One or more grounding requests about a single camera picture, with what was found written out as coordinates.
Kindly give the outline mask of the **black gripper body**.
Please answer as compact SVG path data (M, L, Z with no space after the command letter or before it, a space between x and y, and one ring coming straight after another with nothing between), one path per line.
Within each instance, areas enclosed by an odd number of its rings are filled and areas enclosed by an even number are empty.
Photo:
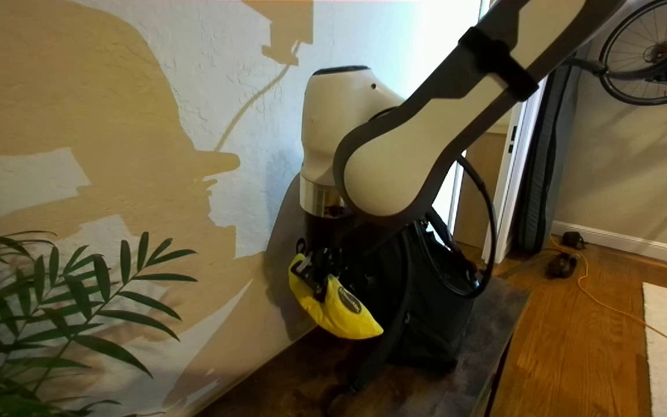
M308 285L316 300L326 296L330 278L341 272L344 224L345 219L304 216L304 235L297 241L302 261L294 264L294 275Z

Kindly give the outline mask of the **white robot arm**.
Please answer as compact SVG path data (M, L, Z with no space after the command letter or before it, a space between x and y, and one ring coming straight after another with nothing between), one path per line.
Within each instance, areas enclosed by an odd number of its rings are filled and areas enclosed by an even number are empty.
M626 2L499 0L405 96L367 65L316 71L304 94L300 206L320 219L419 219L454 160Z

